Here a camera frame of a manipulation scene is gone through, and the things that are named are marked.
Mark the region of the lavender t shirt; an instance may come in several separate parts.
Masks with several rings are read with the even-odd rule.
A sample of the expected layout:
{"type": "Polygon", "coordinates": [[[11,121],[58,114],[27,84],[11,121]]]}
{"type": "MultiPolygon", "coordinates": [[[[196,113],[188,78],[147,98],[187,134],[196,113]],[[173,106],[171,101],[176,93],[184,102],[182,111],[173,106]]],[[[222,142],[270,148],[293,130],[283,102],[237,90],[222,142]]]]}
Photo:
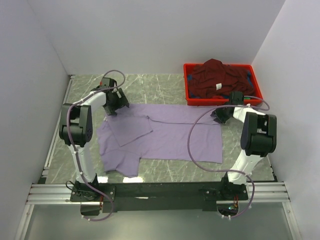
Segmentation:
{"type": "Polygon", "coordinates": [[[136,177],[141,159],[223,162],[221,126],[209,107],[131,104],[96,130],[104,170],[136,177]]]}

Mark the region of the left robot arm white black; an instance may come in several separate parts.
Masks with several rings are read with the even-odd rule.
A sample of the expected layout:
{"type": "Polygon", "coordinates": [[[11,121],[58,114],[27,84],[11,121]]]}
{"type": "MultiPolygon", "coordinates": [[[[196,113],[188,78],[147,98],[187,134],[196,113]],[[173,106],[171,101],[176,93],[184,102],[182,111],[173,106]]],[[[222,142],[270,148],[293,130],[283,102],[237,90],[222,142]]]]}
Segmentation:
{"type": "Polygon", "coordinates": [[[94,90],[79,101],[62,105],[58,134],[71,151],[76,167],[76,181],[88,183],[82,189],[82,195],[88,201],[94,201],[100,195],[100,188],[93,184],[97,174],[90,154],[93,112],[104,108],[107,116],[115,116],[116,110],[129,106],[121,88],[116,88],[115,91],[94,90]]]}

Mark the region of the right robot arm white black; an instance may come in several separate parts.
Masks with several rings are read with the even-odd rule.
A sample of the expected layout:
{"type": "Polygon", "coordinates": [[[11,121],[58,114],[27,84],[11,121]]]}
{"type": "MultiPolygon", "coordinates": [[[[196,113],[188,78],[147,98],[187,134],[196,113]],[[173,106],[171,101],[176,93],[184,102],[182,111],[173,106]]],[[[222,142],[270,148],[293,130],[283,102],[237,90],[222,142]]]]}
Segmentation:
{"type": "Polygon", "coordinates": [[[211,116],[219,124],[233,118],[243,123],[240,136],[241,152],[227,173],[228,181],[219,187],[222,198],[230,200],[237,194],[235,185],[247,181],[253,169],[264,157],[275,151],[277,146],[277,117],[259,112],[250,106],[220,107],[211,116]]]}

